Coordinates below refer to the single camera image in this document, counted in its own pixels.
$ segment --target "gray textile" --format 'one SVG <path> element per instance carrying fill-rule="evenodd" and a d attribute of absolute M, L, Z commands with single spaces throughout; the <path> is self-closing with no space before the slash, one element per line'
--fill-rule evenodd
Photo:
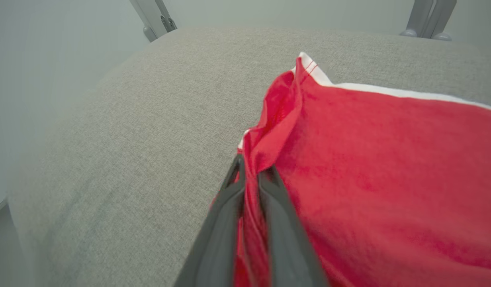
<path fill-rule="evenodd" d="M 177 29 L 112 71 L 17 168 L 38 285 L 172 285 L 236 145 L 300 51 L 355 82 L 491 105 L 491 50 L 292 29 Z"/>

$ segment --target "garment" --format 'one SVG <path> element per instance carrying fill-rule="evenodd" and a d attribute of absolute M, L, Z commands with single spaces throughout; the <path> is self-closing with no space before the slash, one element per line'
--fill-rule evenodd
<path fill-rule="evenodd" d="M 237 286 L 269 285 L 256 175 L 274 164 L 333 285 L 491 285 L 491 107 L 334 85 L 301 53 L 239 152 Z"/>

